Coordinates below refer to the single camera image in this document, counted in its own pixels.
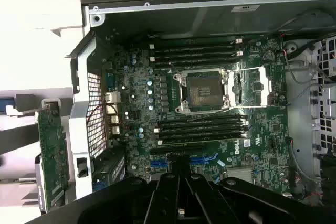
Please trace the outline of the blue expansion slot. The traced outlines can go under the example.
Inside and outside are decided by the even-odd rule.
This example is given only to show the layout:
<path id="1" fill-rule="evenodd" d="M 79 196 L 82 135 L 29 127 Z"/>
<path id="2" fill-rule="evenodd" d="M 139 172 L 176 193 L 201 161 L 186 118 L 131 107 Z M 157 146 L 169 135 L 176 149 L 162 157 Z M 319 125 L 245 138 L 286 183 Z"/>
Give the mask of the blue expansion slot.
<path id="1" fill-rule="evenodd" d="M 215 153 L 213 156 L 209 157 L 190 157 L 189 164 L 190 165 L 207 165 L 210 161 L 217 159 L 218 154 Z M 166 168 L 168 167 L 168 162 L 163 159 L 153 160 L 151 161 L 152 168 Z"/>

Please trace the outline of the silver chipset heat sink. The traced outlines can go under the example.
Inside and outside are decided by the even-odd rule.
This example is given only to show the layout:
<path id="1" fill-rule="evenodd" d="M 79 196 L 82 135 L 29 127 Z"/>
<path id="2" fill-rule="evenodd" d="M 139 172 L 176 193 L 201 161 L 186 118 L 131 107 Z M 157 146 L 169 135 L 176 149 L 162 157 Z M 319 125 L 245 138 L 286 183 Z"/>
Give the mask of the silver chipset heat sink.
<path id="1" fill-rule="evenodd" d="M 233 167 L 227 169 L 228 177 L 235 177 L 241 180 L 253 183 L 253 169 L 250 166 L 246 167 Z"/>

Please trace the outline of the black expansion slot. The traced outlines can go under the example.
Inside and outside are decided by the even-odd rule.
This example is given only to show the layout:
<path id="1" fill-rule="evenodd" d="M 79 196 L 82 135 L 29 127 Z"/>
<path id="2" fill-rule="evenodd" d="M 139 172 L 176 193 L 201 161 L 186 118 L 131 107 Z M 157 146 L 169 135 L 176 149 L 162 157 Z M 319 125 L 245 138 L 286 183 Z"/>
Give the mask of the black expansion slot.
<path id="1" fill-rule="evenodd" d="M 153 148 L 150 150 L 151 155 L 163 155 L 167 153 L 180 153 L 185 151 L 198 151 L 204 148 L 203 145 L 194 145 L 194 146 L 171 146 L 171 147 L 162 147 L 162 148 Z"/>

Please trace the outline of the black RAM slot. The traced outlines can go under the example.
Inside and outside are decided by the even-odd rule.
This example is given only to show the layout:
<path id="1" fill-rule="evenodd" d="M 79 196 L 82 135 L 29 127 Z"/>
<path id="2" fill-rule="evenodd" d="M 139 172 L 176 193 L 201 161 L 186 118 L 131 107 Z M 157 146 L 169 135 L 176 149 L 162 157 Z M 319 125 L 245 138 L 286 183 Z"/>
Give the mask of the black RAM slot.
<path id="1" fill-rule="evenodd" d="M 227 130 L 240 129 L 246 126 L 246 121 L 194 121 L 171 124 L 160 124 L 154 128 L 154 133 L 166 132 L 196 132 L 196 131 L 211 131 L 211 130 Z"/>
<path id="2" fill-rule="evenodd" d="M 226 64 L 233 64 L 238 62 L 238 60 L 209 60 L 209 61 L 188 61 L 188 62 L 175 62 L 175 63 L 154 63 L 151 66 L 155 68 L 168 68 L 171 66 L 175 67 L 196 67 L 196 66 L 219 66 Z"/>
<path id="3" fill-rule="evenodd" d="M 240 49 L 241 46 L 235 45 L 200 45 L 200 46 L 185 46 L 151 49 L 153 52 L 168 52 L 168 51 L 185 51 L 185 50 L 212 50 L 212 49 Z"/>
<path id="4" fill-rule="evenodd" d="M 198 121 L 205 121 L 205 120 L 217 120 L 217 119 L 224 119 L 224 120 L 229 120 L 229 119 L 248 119 L 248 115 L 245 114 L 218 114 L 218 115 L 208 115 L 208 116 L 203 116 L 200 118 L 194 118 L 194 119 L 175 119 L 175 120 L 165 120 L 165 121 L 159 121 L 158 125 L 168 125 L 168 124 L 175 124 L 175 123 L 190 123 L 190 122 L 198 122 Z"/>
<path id="5" fill-rule="evenodd" d="M 243 56 L 243 51 L 219 51 L 219 52 L 180 52 L 180 53 L 171 53 L 166 55 L 156 54 L 151 56 L 151 61 L 159 60 L 172 60 L 172 59 L 182 59 L 182 58 L 206 58 L 206 57 L 234 57 L 234 56 Z"/>
<path id="6" fill-rule="evenodd" d="M 239 44 L 244 41 L 243 38 L 231 37 L 211 37 L 211 38 L 189 38 L 189 39 L 170 39 L 151 41 L 148 45 L 156 47 L 163 46 L 186 46 L 186 45 L 212 45 L 212 44 Z"/>
<path id="7" fill-rule="evenodd" d="M 242 133 L 248 131 L 247 126 L 238 127 L 236 129 L 226 129 L 226 130 L 217 130 L 217 131 L 199 131 L 193 133 L 168 133 L 168 134 L 159 134 L 159 139 L 168 139 L 168 138 L 184 138 L 184 137 L 202 137 L 202 136 L 211 136 L 211 135 L 224 135 L 229 133 Z"/>

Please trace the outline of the green Dell motherboard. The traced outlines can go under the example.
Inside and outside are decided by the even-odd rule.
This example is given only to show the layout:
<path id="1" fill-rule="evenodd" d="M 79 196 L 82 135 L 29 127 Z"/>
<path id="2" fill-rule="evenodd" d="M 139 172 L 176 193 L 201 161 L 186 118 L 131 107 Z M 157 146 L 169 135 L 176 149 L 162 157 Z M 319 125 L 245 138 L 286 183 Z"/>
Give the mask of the green Dell motherboard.
<path id="1" fill-rule="evenodd" d="M 223 68 L 228 70 L 265 67 L 266 75 L 271 81 L 272 92 L 268 96 L 268 105 L 287 104 L 285 63 L 282 55 L 283 44 L 277 38 L 265 39 L 250 44 L 245 40 L 239 44 L 240 49 L 212 49 L 153 52 L 151 49 L 185 47 L 154 47 L 148 43 L 138 42 L 118 46 L 112 58 L 103 67 L 104 92 L 119 91 L 121 103 L 118 105 L 120 134 L 108 136 L 113 144 L 126 147 L 127 172 L 130 175 L 152 180 L 155 175 L 167 171 L 167 168 L 152 168 L 151 161 L 163 159 L 169 155 L 187 155 L 190 157 L 209 157 L 215 153 L 217 159 L 207 165 L 190 165 L 194 173 L 203 174 L 209 180 L 219 183 L 228 177 L 227 169 L 250 166 L 253 169 L 252 184 L 262 188 L 285 193 L 289 184 L 289 150 L 286 142 L 288 136 L 287 107 L 258 109 L 229 109 L 218 114 L 245 114 L 248 131 L 211 135 L 202 137 L 184 137 L 159 139 L 159 134 L 193 133 L 166 132 L 154 133 L 159 121 L 175 119 L 194 119 L 208 115 L 186 116 L 174 112 L 178 103 L 177 83 L 172 79 L 178 71 L 190 69 Z M 202 57 L 172 60 L 151 61 L 156 54 L 166 55 L 180 52 L 219 52 L 243 51 L 243 56 L 234 57 Z M 155 68 L 154 63 L 175 63 L 188 61 L 238 60 L 233 64 L 219 66 L 196 66 Z M 234 119 L 215 121 L 233 121 Z M 153 148 L 171 146 L 203 145 L 198 151 L 151 155 Z"/>

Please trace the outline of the silver rear port stack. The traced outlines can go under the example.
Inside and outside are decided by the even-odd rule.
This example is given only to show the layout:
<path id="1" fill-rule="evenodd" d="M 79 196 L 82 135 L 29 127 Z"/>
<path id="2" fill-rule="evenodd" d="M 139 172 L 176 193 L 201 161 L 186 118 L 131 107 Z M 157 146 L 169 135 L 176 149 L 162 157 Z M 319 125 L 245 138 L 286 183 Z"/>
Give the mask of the silver rear port stack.
<path id="1" fill-rule="evenodd" d="M 106 119 L 109 135 L 120 134 L 120 119 L 118 105 L 121 103 L 121 94 L 119 91 L 105 93 Z"/>

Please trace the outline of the CPU socket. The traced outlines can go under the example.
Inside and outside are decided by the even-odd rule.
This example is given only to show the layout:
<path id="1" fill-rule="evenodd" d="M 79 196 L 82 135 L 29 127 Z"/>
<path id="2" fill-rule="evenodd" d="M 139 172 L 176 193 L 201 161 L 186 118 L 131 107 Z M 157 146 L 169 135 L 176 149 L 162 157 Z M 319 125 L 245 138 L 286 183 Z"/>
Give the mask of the CPU socket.
<path id="1" fill-rule="evenodd" d="M 225 91 L 228 73 L 223 68 L 178 71 L 172 77 L 177 83 L 178 103 L 174 112 L 186 115 L 208 115 L 230 109 Z"/>

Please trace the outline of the black open PC case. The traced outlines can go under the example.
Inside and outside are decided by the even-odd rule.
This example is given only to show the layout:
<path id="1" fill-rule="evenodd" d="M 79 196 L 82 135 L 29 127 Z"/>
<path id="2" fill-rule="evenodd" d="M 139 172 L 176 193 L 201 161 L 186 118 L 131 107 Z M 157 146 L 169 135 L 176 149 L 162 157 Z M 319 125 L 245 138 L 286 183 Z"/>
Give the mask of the black open PC case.
<path id="1" fill-rule="evenodd" d="M 138 177 L 127 172 L 126 147 L 108 136 L 103 67 L 118 46 L 211 37 L 241 37 L 254 44 L 277 38 L 285 63 L 290 171 L 290 189 L 281 195 L 336 212 L 336 156 L 321 148 L 314 79 L 314 53 L 336 36 L 336 0 L 83 0 L 83 12 L 88 28 L 71 54 L 69 119 L 79 198 Z M 208 224 L 185 176 L 178 203 L 175 224 Z"/>

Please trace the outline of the thin metal locking lever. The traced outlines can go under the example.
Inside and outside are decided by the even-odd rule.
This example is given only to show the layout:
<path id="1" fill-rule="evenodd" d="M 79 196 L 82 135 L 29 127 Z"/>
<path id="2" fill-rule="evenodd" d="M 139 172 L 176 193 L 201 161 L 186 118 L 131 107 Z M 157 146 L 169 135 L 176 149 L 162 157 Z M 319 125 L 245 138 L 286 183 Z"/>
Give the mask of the thin metal locking lever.
<path id="1" fill-rule="evenodd" d="M 224 102 L 223 107 L 228 107 L 231 109 L 239 108 L 239 109 L 258 109 L 258 108 L 272 108 L 272 107 L 286 107 L 287 104 L 271 104 L 271 105 L 231 105 L 229 102 Z"/>

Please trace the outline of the silver socket cover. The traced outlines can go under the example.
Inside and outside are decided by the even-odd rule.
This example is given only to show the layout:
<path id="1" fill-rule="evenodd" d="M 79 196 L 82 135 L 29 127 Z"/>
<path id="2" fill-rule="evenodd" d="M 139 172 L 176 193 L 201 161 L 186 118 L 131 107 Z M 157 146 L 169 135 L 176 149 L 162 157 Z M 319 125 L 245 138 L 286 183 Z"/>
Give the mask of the silver socket cover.
<path id="1" fill-rule="evenodd" d="M 268 105 L 272 92 L 265 67 L 228 70 L 225 95 L 231 105 Z"/>

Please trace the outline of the perforated metal drive cage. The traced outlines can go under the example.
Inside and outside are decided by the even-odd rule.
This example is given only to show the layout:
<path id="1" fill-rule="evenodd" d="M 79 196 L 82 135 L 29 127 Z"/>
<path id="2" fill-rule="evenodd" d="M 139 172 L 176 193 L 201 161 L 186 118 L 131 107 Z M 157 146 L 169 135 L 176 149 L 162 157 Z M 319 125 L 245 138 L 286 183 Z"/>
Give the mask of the perforated metal drive cage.
<path id="1" fill-rule="evenodd" d="M 318 70 L 316 123 L 320 131 L 321 148 L 336 156 L 336 36 L 320 43 L 314 53 Z"/>

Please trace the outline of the blue disk caddy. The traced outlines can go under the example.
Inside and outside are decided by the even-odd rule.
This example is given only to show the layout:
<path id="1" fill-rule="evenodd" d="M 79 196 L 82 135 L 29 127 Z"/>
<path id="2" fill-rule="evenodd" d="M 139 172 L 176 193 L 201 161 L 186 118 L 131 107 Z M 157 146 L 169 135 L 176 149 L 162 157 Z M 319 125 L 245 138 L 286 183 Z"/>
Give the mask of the blue disk caddy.
<path id="1" fill-rule="evenodd" d="M 6 112 L 6 107 L 8 105 L 14 106 L 15 100 L 11 97 L 0 97 L 0 113 Z"/>

